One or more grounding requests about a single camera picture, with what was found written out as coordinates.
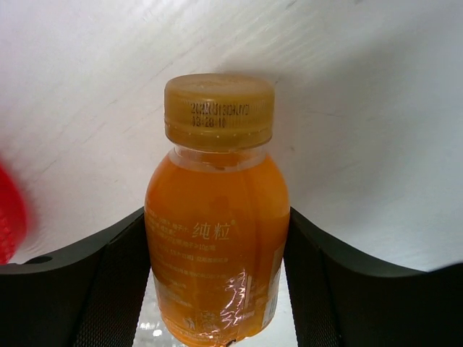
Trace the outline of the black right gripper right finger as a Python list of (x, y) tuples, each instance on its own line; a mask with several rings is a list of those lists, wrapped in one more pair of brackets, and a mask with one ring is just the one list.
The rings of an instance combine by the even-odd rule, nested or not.
[(299, 346), (460, 346), (462, 265), (366, 254), (293, 210), (284, 266)]

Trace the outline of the orange juice bottle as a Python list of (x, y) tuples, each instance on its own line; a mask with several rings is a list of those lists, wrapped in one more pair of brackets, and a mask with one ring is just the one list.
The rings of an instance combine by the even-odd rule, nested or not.
[(187, 346), (231, 345), (275, 315), (290, 204), (265, 148), (274, 102), (258, 77), (166, 83), (174, 147), (151, 176), (144, 219), (161, 318)]

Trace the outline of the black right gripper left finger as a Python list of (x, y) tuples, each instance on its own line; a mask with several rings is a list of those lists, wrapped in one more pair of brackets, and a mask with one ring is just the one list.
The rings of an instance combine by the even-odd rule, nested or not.
[(131, 346), (150, 271), (143, 210), (1, 266), (2, 346)]

